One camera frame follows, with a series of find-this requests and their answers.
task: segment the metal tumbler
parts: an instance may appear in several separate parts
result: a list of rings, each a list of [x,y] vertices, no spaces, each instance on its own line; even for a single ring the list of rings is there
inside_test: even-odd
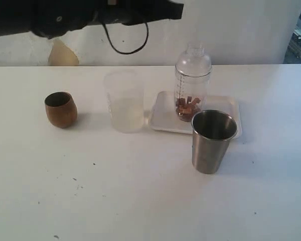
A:
[[[198,112],[192,119],[192,163],[196,170],[213,174],[218,169],[237,133],[237,124],[228,114],[218,110]]]

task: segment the water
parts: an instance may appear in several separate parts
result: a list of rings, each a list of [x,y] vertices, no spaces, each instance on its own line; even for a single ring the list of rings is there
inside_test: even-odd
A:
[[[122,98],[112,101],[110,110],[111,123],[119,132],[136,132],[144,124],[142,98]]]

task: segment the white tray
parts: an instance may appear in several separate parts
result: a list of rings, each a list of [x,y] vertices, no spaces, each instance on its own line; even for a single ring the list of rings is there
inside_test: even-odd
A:
[[[238,126],[234,138],[242,135],[239,104],[236,99],[228,96],[208,96],[205,109],[216,109],[232,116]],[[162,91],[158,94],[152,113],[150,114],[149,126],[153,130],[192,134],[191,123],[180,120],[174,107],[174,96],[172,92]]]

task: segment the wooden cup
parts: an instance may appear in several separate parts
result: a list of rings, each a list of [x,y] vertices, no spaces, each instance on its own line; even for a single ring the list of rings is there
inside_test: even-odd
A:
[[[77,107],[66,92],[56,92],[45,99],[46,113],[50,123],[59,128],[67,128],[77,119]]]

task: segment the white wall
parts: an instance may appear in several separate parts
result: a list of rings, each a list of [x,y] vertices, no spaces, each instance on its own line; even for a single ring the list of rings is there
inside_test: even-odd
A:
[[[204,40],[213,64],[282,63],[301,11],[301,0],[184,3],[183,18],[150,23],[149,43],[131,56],[115,53],[101,26],[61,39],[77,54],[80,65],[173,65],[187,42],[196,37]],[[123,51],[138,47],[145,37],[143,25],[112,25],[109,32]],[[47,65],[51,47],[51,41],[31,33],[0,37],[0,66]]]

